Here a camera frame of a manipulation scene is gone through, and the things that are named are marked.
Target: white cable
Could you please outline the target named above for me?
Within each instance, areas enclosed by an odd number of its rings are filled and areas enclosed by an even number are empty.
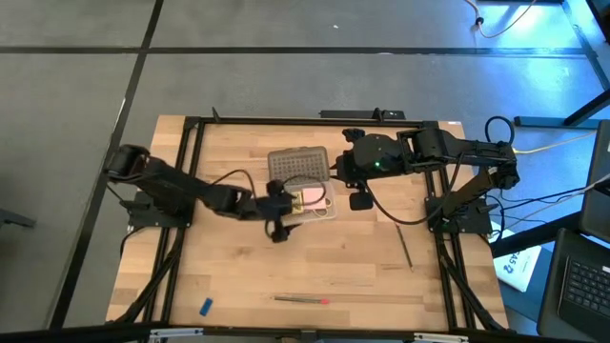
[[[578,137],[570,138],[568,140],[564,140],[564,141],[561,141],[561,142],[558,142],[558,143],[554,143],[554,144],[548,145],[546,147],[541,147],[541,148],[533,149],[533,150],[530,150],[530,151],[520,151],[520,150],[517,150],[517,149],[513,148],[513,152],[515,154],[527,154],[527,153],[535,153],[535,152],[545,151],[545,150],[549,150],[551,148],[558,147],[558,146],[561,146],[561,145],[564,145],[564,144],[572,143],[574,141],[577,141],[577,140],[582,139],[582,138],[586,138],[586,137],[588,137],[590,135],[594,135],[594,134],[596,134],[595,131],[587,133],[587,134],[584,134],[584,135],[581,135],[581,136],[578,136]]]
[[[473,9],[475,9],[475,15],[477,16],[477,18],[480,18],[480,15],[478,15],[478,6],[477,4],[475,4],[472,0],[465,0],[470,6],[472,6]],[[523,13],[517,17],[517,19],[515,19],[514,22],[511,23],[511,25],[509,25],[508,27],[506,27],[506,29],[495,33],[495,34],[491,34],[491,35],[487,35],[485,34],[485,32],[483,32],[483,25],[480,23],[477,23],[477,27],[478,27],[478,31],[480,32],[480,35],[482,35],[485,38],[494,38],[494,37],[498,37],[499,35],[507,32],[510,28],[513,27],[513,25],[515,25],[517,23],[517,21],[519,21],[519,19],[521,19],[521,17],[523,17],[523,15],[525,15],[525,13],[527,13],[528,10],[530,10],[532,8],[532,6],[534,6],[534,4],[536,4],[538,0],[532,0],[532,2],[530,3],[530,6],[527,7],[527,9],[525,9],[523,11]]]
[[[535,211],[535,212],[532,212],[532,213],[530,213],[530,214],[528,214],[528,215],[526,215],[526,216],[522,217],[520,220],[518,220],[518,221],[516,221],[515,223],[511,224],[510,226],[506,227],[506,228],[505,228],[505,230],[506,230],[506,229],[510,229],[510,228],[512,228],[512,227],[514,227],[515,225],[517,225],[517,223],[519,223],[519,222],[523,221],[524,219],[527,219],[527,218],[529,218],[529,217],[531,217],[531,216],[533,216],[533,215],[535,215],[535,214],[538,214],[538,213],[540,213],[540,212],[542,212],[542,211],[544,211],[544,210],[546,210],[546,209],[550,209],[550,208],[552,208],[553,206],[559,205],[559,204],[560,204],[560,203],[562,203],[562,202],[566,202],[566,201],[568,201],[568,200],[572,199],[572,198],[573,198],[573,197],[575,197],[575,196],[579,196],[579,195],[583,195],[583,194],[585,194],[586,192],[588,192],[588,191],[592,190],[592,189],[593,189],[593,188],[594,188],[596,185],[598,185],[598,183],[603,182],[603,181],[607,180],[608,178],[610,178],[610,173],[607,173],[607,174],[606,174],[606,175],[605,175],[603,178],[601,178],[600,180],[598,180],[598,181],[596,181],[596,182],[592,183],[591,185],[589,185],[589,186],[587,186],[587,187],[583,188],[582,190],[580,190],[580,191],[578,191],[578,192],[573,193],[572,195],[570,195],[570,196],[566,197],[565,199],[563,199],[563,200],[561,200],[561,201],[558,201],[558,202],[556,202],[556,203],[550,204],[550,205],[548,205],[548,206],[545,206],[545,207],[543,207],[543,208],[541,208],[541,209],[539,209],[539,210],[537,210],[537,211]]]

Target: laptop keyboard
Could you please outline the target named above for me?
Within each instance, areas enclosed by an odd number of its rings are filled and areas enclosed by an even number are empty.
[[[563,299],[610,317],[610,273],[569,259]]]

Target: black base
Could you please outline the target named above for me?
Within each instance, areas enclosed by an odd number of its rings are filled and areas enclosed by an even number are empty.
[[[426,215],[430,215],[440,206],[442,198],[426,198]],[[428,220],[428,227],[431,232],[447,233],[483,233],[492,232],[492,223],[488,213],[480,213],[477,208],[487,207],[483,199],[477,199],[468,205],[464,214],[452,217],[449,221],[441,218],[441,213]]]
[[[153,199],[144,192],[137,192],[133,203],[138,206],[129,210],[129,225],[135,228],[188,228],[191,226],[189,215],[170,216],[161,212],[153,205]]]
[[[362,211],[373,208],[373,197],[367,192],[356,192],[350,194],[350,210]]]
[[[523,128],[545,128],[545,129],[583,129],[597,130],[600,121],[597,119],[586,119],[577,126],[565,125],[565,118],[545,118],[532,116],[515,117],[515,126]]]

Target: pink object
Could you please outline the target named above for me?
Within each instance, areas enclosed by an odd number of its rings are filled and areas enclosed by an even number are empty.
[[[324,193],[324,189],[322,189],[322,188],[303,189],[303,203],[304,204],[312,203],[312,202],[316,201],[317,199],[319,199],[323,193]],[[304,209],[305,210],[326,210],[326,200],[322,199],[322,200],[316,202],[315,204],[305,205]]]

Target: wire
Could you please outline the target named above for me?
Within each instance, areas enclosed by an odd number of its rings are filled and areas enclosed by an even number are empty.
[[[321,179],[319,179],[315,176],[310,176],[310,175],[305,175],[305,174],[293,175],[293,176],[287,178],[286,180],[284,180],[284,182],[282,182],[282,188],[284,188],[286,186],[286,184],[289,183],[290,181],[293,181],[299,177],[314,180],[317,183],[319,183],[320,186],[322,186],[322,195],[320,195],[320,197],[316,201],[310,201],[308,203],[303,203],[303,204],[293,204],[293,206],[309,206],[309,205],[317,204],[318,202],[324,200],[324,197],[326,197],[326,185],[324,185],[324,182],[322,182]]]
[[[575,189],[572,189],[572,190],[569,190],[569,191],[563,191],[563,192],[558,192],[558,193],[554,193],[554,194],[550,194],[550,195],[545,195],[545,196],[542,196],[542,197],[539,197],[539,198],[535,198],[535,199],[524,199],[525,202],[517,204],[517,205],[509,206],[509,207],[505,208],[505,210],[508,211],[508,210],[516,209],[516,208],[519,208],[521,206],[525,206],[527,204],[531,204],[531,203],[536,202],[536,201],[548,199],[550,197],[555,197],[555,196],[559,196],[559,195],[564,195],[564,194],[569,194],[569,193],[573,193],[573,192],[578,192],[578,191],[582,191],[582,190],[584,190],[584,187],[578,187],[578,188],[575,188]],[[556,201],[552,202],[552,204],[557,204],[558,201],[559,200],[556,200]]]
[[[132,235],[140,232],[142,229],[144,229],[144,227],[141,228],[133,228],[133,230],[129,233],[127,233],[125,235],[125,237],[123,237],[123,240],[121,240],[121,249],[119,250],[119,256],[123,257],[123,251],[125,250],[125,243],[127,243],[127,240],[129,239],[129,237],[131,237]]]
[[[539,201],[539,202],[545,203],[545,204],[553,204],[554,202],[557,201],[557,200],[555,200],[555,201],[535,200],[533,198],[527,198],[527,199],[507,199],[506,197],[504,197],[504,190],[499,190],[499,198],[504,200],[504,201],[507,201],[507,202],[519,202],[519,203],[523,202],[523,201],[530,201],[530,200],[532,200],[532,201]]]
[[[504,29],[504,30],[502,30],[502,31],[500,31],[500,32],[498,32],[498,33],[495,33],[495,34],[490,34],[490,35],[487,35],[487,34],[485,34],[485,32],[483,32],[483,18],[482,18],[482,17],[479,15],[479,11],[478,11],[478,6],[477,6],[477,4],[475,4],[475,3],[474,3],[472,0],[465,0],[465,1],[466,1],[466,2],[467,2],[469,5],[470,5],[470,6],[472,6],[472,8],[473,8],[473,9],[475,9],[475,15],[477,16],[477,21],[476,21],[476,23],[477,23],[477,28],[478,28],[478,31],[480,32],[480,35],[482,35],[482,36],[483,36],[483,37],[485,37],[485,38],[495,38],[495,37],[498,37],[499,35],[501,35],[501,34],[503,34],[503,33],[507,32],[507,31],[508,31],[510,28],[512,28],[512,27],[513,27],[513,26],[514,26],[514,25],[517,23],[517,21],[519,21],[519,20],[520,20],[520,19],[523,17],[523,15],[525,15],[525,13],[527,13],[527,11],[528,11],[528,10],[530,10],[530,9],[532,8],[532,6],[534,6],[534,4],[536,4],[536,2],[537,2],[538,0],[533,0],[533,1],[530,3],[530,6],[528,6],[528,7],[527,7],[527,9],[525,9],[525,10],[523,11],[523,13],[522,13],[522,14],[521,14],[519,17],[517,17],[517,19],[515,19],[515,21],[514,21],[514,22],[512,22],[512,23],[511,23],[511,24],[510,24],[508,27],[506,27],[506,29]]]
[[[485,138],[487,138],[487,141],[491,143],[491,138],[489,136],[489,124],[491,124],[494,120],[501,120],[504,123],[506,123],[506,125],[508,125],[508,129],[511,132],[511,137],[508,139],[508,144],[512,145],[513,141],[515,141],[515,126],[513,125],[513,123],[511,123],[510,120],[506,119],[505,117],[501,116],[501,115],[495,115],[489,119],[487,119],[487,122],[485,122]]]
[[[226,174],[218,177],[213,183],[210,184],[210,186],[213,186],[213,185],[217,184],[218,182],[220,182],[220,181],[226,179],[227,177],[229,177],[229,176],[231,176],[231,175],[233,175],[235,173],[238,173],[238,172],[241,172],[244,175],[246,175],[246,177],[248,177],[248,182],[250,182],[250,191],[252,191],[252,195],[254,196],[254,198],[256,198],[256,190],[254,189],[254,181],[253,181],[252,176],[250,175],[250,173],[248,171],[246,171],[246,170],[229,171]]]
[[[364,186],[364,188],[366,189],[366,191],[371,195],[371,197],[373,198],[373,202],[375,203],[375,205],[377,206],[377,208],[383,213],[385,214],[385,216],[387,216],[388,218],[394,220],[395,222],[397,222],[398,224],[402,224],[402,225],[417,225],[417,224],[421,224],[423,222],[428,221],[429,219],[435,217],[440,210],[442,209],[443,206],[445,206],[445,203],[447,202],[447,199],[449,199],[449,194],[451,193],[451,190],[454,187],[454,184],[456,183],[456,179],[458,179],[458,172],[459,172],[459,166],[461,166],[461,160],[464,157],[464,154],[461,153],[459,155],[459,157],[457,158],[457,163],[456,163],[456,169],[454,170],[454,175],[451,177],[451,182],[449,183],[449,188],[447,190],[447,192],[442,196],[442,200],[440,201],[440,205],[438,205],[438,207],[432,211],[432,213],[428,214],[426,217],[421,218],[419,220],[416,221],[405,221],[405,220],[400,220],[397,219],[396,217],[394,217],[393,215],[389,214],[384,208],[383,206],[381,206],[381,204],[379,204],[379,201],[377,201],[377,199],[375,198],[375,195],[373,194],[373,192],[371,191],[371,188],[369,188],[369,185],[367,185],[366,182],[359,182],[362,186]]]
[[[125,202],[125,200],[121,197],[121,195],[119,195],[108,183],[106,184],[106,188],[108,189],[108,191],[110,191],[112,194],[114,194],[114,196],[116,196],[118,201],[120,201],[121,203]]]
[[[578,136],[578,137],[570,138],[570,139],[567,139],[567,140],[564,140],[564,141],[561,141],[561,142],[558,142],[558,143],[555,143],[555,144],[551,144],[551,145],[548,145],[548,146],[546,146],[546,147],[541,147],[541,148],[537,148],[537,149],[532,149],[532,150],[530,150],[530,151],[520,151],[520,150],[517,150],[517,149],[513,148],[513,152],[514,152],[515,154],[529,154],[529,153],[535,153],[535,152],[545,151],[545,150],[552,149],[552,148],[554,148],[554,147],[558,147],[558,146],[561,146],[561,145],[564,145],[564,144],[568,144],[568,143],[571,143],[571,142],[577,141],[577,140],[582,139],[582,138],[586,138],[586,137],[588,137],[588,136],[590,136],[590,135],[594,135],[594,134],[596,134],[596,132],[595,132],[595,131],[590,132],[590,133],[587,133],[587,134],[584,134],[584,135],[581,135],[581,136]]]
[[[493,216],[502,216],[502,214],[495,214],[495,213],[491,213],[489,215],[493,215]],[[548,224],[549,222],[547,222],[546,220],[540,220],[540,219],[523,219],[523,218],[517,218],[515,216],[512,215],[504,215],[506,218],[510,218],[510,219],[517,219],[520,221],[524,221],[524,222],[532,222],[532,223],[544,223],[544,224]]]
[[[504,234],[504,228],[506,227],[506,216],[504,214],[504,211],[506,211],[506,209],[504,209],[504,205],[495,196],[485,194],[485,198],[488,198],[488,197],[496,200],[496,202],[499,205],[499,215],[501,216],[501,219],[500,219],[500,222],[499,222],[500,224],[499,224],[499,236],[498,236],[498,239],[502,239],[502,235]]]
[[[582,190],[583,188],[584,188],[584,187],[580,187],[580,188],[573,189],[573,190],[566,191],[566,192],[576,192],[576,191],[580,191],[580,190]],[[522,205],[527,205],[527,204],[530,204],[530,203],[535,202],[535,201],[538,201],[538,202],[541,202],[541,203],[545,203],[545,204],[555,204],[556,202],[560,201],[561,199],[564,199],[564,198],[566,198],[566,197],[568,197],[568,196],[570,196],[570,195],[571,195],[571,194],[564,195],[564,196],[559,197],[557,200],[552,200],[552,201],[545,201],[545,200],[544,200],[544,198],[547,198],[547,197],[554,197],[554,196],[558,196],[558,195],[561,195],[561,194],[552,194],[552,195],[547,195],[547,196],[545,196],[545,197],[543,197],[543,198],[537,198],[537,199],[533,199],[533,198],[528,198],[528,199],[507,199],[507,198],[505,198],[505,197],[504,197],[504,193],[503,193],[503,191],[504,191],[504,190],[499,190],[499,197],[500,197],[502,200],[504,200],[504,201],[508,201],[508,202],[518,202],[518,203],[520,203],[520,202],[522,202],[522,201],[526,201],[526,202],[527,202],[527,203],[524,203],[524,204],[522,204]]]
[[[558,201],[558,202],[556,202],[554,204],[547,205],[547,206],[545,206],[545,207],[543,207],[543,208],[541,208],[541,209],[539,209],[537,211],[531,212],[530,214],[524,216],[522,219],[520,219],[517,222],[513,223],[511,226],[509,226],[506,229],[512,228],[515,225],[517,225],[517,223],[519,223],[519,222],[521,222],[521,221],[523,221],[523,220],[525,220],[525,219],[527,219],[527,218],[529,218],[529,217],[531,217],[531,216],[533,216],[535,214],[538,214],[538,213],[540,213],[540,212],[542,212],[544,210],[550,209],[550,208],[552,208],[554,206],[557,206],[558,204],[566,202],[566,201],[570,200],[571,198],[573,198],[575,196],[579,196],[579,195],[585,194],[586,192],[588,192],[588,191],[592,190],[593,188],[595,188],[598,185],[598,183],[603,182],[603,181],[607,180],[608,178],[610,178],[610,173],[607,173],[604,177],[602,177],[598,181],[592,183],[591,185],[585,187],[584,189],[582,189],[582,190],[580,190],[580,191],[578,191],[578,192],[576,192],[574,194],[571,194],[571,195],[567,196],[565,199],[563,199],[561,201]]]

